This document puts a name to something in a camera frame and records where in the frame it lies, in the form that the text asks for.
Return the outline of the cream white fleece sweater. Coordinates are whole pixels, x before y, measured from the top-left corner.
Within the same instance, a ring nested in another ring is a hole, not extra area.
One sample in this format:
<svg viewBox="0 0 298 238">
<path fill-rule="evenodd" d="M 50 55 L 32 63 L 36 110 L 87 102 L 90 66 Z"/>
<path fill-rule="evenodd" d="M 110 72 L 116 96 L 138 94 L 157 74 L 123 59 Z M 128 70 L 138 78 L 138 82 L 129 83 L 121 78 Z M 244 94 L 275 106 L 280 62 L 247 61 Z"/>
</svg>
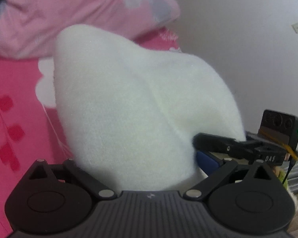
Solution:
<svg viewBox="0 0 298 238">
<path fill-rule="evenodd" d="M 76 164 L 120 191 L 185 191 L 203 179 L 198 133 L 245 140 L 234 96 L 194 55 L 154 51 L 88 25 L 54 52 L 56 108 Z"/>
</svg>

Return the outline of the right green fuzzy sleeve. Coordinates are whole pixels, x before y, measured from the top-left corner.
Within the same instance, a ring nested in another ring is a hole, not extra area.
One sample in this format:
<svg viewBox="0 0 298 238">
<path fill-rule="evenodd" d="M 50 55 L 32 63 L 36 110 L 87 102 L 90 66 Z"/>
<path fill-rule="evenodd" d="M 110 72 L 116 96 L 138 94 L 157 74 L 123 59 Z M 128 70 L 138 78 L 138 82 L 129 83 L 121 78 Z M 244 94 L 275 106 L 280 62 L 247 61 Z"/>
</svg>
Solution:
<svg viewBox="0 0 298 238">
<path fill-rule="evenodd" d="M 286 190 L 288 190 L 288 181 L 287 181 L 286 171 L 281 168 L 276 168 L 275 175 L 277 176 L 278 180 L 283 184 L 283 187 Z"/>
</svg>

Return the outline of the pink floral bed blanket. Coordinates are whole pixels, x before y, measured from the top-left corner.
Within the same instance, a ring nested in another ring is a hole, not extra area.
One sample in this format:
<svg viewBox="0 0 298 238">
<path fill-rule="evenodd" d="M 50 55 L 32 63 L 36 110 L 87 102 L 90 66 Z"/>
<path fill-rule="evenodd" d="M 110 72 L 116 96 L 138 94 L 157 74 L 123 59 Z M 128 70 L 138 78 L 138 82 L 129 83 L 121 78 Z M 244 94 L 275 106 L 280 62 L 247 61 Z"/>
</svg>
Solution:
<svg viewBox="0 0 298 238">
<path fill-rule="evenodd" d="M 11 233 L 7 197 L 35 160 L 71 157 L 58 119 L 52 58 L 0 58 L 0 237 Z"/>
</svg>

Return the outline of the pink patterned duvet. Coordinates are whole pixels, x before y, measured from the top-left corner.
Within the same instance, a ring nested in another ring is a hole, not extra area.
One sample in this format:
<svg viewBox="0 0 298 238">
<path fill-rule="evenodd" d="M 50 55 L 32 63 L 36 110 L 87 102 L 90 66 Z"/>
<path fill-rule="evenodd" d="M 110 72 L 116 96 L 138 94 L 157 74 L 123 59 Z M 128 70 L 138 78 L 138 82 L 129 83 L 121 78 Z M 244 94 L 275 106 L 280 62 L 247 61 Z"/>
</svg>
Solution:
<svg viewBox="0 0 298 238">
<path fill-rule="evenodd" d="M 136 39 L 180 16 L 176 0 L 4 0 L 0 57 L 49 57 L 66 27 L 86 24 Z"/>
</svg>

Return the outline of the white wall outlet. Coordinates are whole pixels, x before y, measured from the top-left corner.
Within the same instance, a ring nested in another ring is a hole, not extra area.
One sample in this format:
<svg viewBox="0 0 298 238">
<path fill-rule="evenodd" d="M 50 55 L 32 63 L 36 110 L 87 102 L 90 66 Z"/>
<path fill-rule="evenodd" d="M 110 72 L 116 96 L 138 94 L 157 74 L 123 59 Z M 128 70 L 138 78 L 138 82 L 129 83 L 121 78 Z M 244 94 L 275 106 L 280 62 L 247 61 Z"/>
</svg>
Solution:
<svg viewBox="0 0 298 238">
<path fill-rule="evenodd" d="M 295 31 L 295 33 L 298 34 L 298 23 L 292 24 L 291 27 Z"/>
</svg>

